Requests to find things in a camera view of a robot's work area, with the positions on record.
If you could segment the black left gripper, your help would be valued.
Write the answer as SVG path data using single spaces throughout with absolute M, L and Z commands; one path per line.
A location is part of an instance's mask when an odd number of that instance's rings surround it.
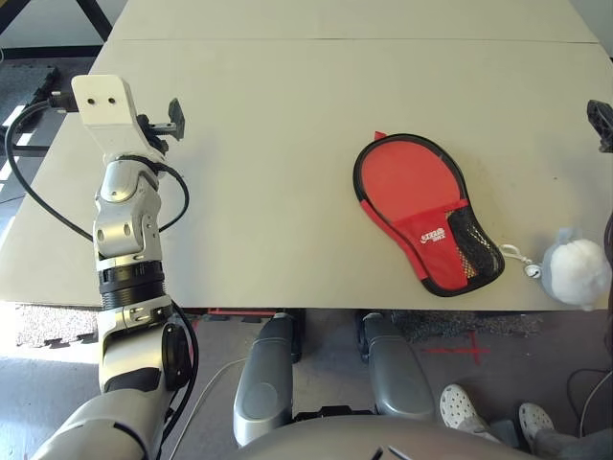
M 138 126 L 143 132 L 148 143 L 160 153 L 167 153 L 168 142 L 164 136 L 172 136 L 175 139 L 183 139 L 185 132 L 185 117 L 177 98 L 169 103 L 168 110 L 170 122 L 165 124 L 152 124 L 145 114 L 138 115 Z

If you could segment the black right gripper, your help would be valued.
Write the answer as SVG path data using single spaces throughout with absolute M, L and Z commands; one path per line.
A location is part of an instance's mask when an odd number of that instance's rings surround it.
M 600 152 L 612 153 L 612 106 L 605 102 L 589 100 L 586 113 L 588 122 L 601 137 Z

